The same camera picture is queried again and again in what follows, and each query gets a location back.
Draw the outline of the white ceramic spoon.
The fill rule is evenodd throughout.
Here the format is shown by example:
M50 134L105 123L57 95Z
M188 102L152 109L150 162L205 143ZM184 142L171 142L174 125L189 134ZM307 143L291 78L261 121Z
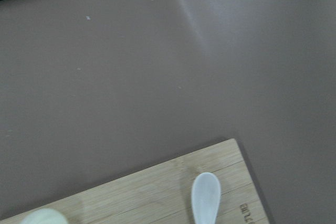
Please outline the white ceramic spoon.
M215 223L221 201L221 185L209 172L199 174L193 181L191 205L195 223Z

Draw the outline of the bamboo cutting board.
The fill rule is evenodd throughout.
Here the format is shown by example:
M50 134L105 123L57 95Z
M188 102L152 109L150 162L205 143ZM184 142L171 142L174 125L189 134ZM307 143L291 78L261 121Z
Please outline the bamboo cutting board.
M193 223L191 190L213 173L217 223L269 223L238 143L226 140L47 204L70 223Z

